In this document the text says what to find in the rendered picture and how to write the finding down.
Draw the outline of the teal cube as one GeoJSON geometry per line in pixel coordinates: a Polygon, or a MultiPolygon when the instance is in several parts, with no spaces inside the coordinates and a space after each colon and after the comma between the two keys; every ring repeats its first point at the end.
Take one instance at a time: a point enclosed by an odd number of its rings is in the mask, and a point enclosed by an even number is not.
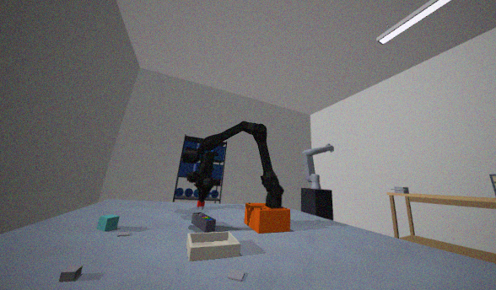
{"type": "Polygon", "coordinates": [[[100,220],[98,221],[97,229],[103,231],[109,231],[112,229],[117,229],[119,217],[117,215],[111,214],[106,216],[100,216],[100,220]]]}

